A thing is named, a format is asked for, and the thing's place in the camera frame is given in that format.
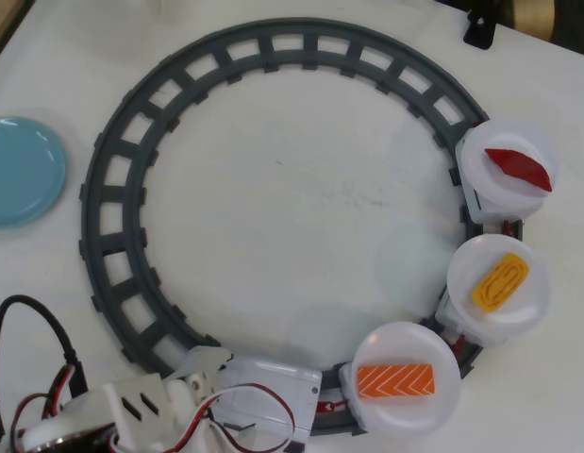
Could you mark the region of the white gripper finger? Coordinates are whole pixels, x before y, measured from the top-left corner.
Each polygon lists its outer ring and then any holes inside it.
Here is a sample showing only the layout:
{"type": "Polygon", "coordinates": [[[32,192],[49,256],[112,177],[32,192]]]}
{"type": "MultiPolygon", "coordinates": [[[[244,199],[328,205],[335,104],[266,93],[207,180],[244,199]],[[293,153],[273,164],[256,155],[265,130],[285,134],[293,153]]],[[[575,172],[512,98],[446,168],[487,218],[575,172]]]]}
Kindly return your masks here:
{"type": "Polygon", "coordinates": [[[233,357],[233,353],[224,347],[194,347],[181,362],[180,373],[185,377],[193,374],[213,377],[233,357]]]}

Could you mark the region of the dark-tipped gripper finger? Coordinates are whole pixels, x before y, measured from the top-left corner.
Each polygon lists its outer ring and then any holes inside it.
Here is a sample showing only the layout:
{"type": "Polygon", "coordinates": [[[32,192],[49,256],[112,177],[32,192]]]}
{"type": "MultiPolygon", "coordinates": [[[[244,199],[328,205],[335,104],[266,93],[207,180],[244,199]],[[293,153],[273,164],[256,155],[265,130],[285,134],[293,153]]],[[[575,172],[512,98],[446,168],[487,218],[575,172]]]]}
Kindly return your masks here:
{"type": "Polygon", "coordinates": [[[218,375],[208,372],[197,372],[187,377],[193,399],[207,399],[222,390],[222,383],[218,375]]]}

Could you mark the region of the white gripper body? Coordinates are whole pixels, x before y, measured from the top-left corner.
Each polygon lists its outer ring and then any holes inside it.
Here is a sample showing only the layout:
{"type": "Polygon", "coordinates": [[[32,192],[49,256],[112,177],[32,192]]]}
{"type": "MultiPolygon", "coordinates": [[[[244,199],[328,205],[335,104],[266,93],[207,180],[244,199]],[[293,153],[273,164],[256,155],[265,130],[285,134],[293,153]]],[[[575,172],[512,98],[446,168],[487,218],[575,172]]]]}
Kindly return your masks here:
{"type": "MultiPolygon", "coordinates": [[[[170,448],[166,449],[167,453],[179,452],[185,447],[189,441],[191,440],[194,433],[197,431],[201,421],[204,419],[205,412],[210,408],[210,406],[221,396],[225,394],[230,394],[236,391],[240,391],[241,389],[253,389],[253,383],[244,383],[235,385],[230,388],[225,388],[220,390],[210,396],[208,396],[196,409],[195,413],[192,416],[191,421],[189,422],[188,426],[183,431],[180,439],[170,448]]],[[[213,425],[216,426],[216,429],[225,437],[227,444],[237,452],[247,452],[247,449],[242,447],[233,437],[232,435],[226,431],[223,427],[218,425],[216,422],[213,422],[213,425]]]]}

